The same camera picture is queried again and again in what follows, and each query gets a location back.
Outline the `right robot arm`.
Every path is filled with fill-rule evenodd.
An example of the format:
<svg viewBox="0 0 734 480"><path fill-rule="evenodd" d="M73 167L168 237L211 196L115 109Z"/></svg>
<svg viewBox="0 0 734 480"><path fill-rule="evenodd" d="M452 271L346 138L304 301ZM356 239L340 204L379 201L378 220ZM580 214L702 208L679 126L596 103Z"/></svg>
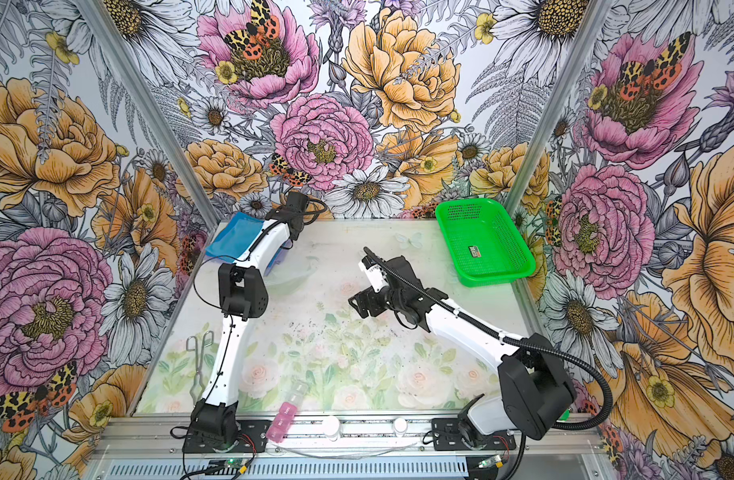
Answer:
<svg viewBox="0 0 734 480"><path fill-rule="evenodd" d="M457 430L467 446L477 448L505 430L540 440L575 401L563 360L542 335L524 337L490 326L446 293L425 287L403 256L385 261L367 251L359 269L369 286L349 304L361 317L390 311L402 325L451 341L496 372L499 391L475 395L458 414Z"/></svg>

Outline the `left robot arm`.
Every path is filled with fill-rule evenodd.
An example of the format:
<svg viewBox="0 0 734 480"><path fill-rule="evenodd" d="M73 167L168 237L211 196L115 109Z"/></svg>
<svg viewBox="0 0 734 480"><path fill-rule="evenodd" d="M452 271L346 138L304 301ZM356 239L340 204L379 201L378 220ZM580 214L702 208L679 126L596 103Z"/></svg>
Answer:
<svg viewBox="0 0 734 480"><path fill-rule="evenodd" d="M265 274L281 251L292 248L304 227L327 211L322 201L293 191L263 219L235 214L207 248L210 259L222 262L213 307L223 320L215 363L190 415L188 440L217 451L239 440L239 360L248 323L261 318L269 305Z"/></svg>

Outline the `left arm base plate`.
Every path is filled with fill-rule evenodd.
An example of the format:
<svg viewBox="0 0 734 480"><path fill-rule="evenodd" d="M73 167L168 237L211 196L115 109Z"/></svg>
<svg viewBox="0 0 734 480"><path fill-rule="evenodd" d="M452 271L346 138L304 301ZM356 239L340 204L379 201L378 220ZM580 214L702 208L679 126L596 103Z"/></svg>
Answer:
<svg viewBox="0 0 734 480"><path fill-rule="evenodd" d="M267 420L235 421L224 433L207 433L192 428L183 444L186 454L262 453L266 450Z"/></svg>

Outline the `green plastic basket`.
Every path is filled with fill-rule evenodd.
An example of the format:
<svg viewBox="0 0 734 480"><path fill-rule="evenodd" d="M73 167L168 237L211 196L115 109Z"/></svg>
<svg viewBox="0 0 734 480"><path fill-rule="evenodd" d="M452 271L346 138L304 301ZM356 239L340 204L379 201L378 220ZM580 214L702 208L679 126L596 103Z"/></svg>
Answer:
<svg viewBox="0 0 734 480"><path fill-rule="evenodd" d="M536 260L506 209L497 201L446 201L435 216L462 285L511 283L536 270Z"/></svg>

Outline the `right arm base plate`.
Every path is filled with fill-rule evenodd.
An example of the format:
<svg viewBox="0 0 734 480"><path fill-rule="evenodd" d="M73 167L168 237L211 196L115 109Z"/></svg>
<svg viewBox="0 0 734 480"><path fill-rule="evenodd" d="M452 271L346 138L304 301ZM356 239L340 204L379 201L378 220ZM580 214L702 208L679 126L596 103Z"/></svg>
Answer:
<svg viewBox="0 0 734 480"><path fill-rule="evenodd" d="M459 429L458 421L446 417L431 420L431 429L424 441L432 443L435 451L511 451L517 448L515 435L507 430L466 440Z"/></svg>

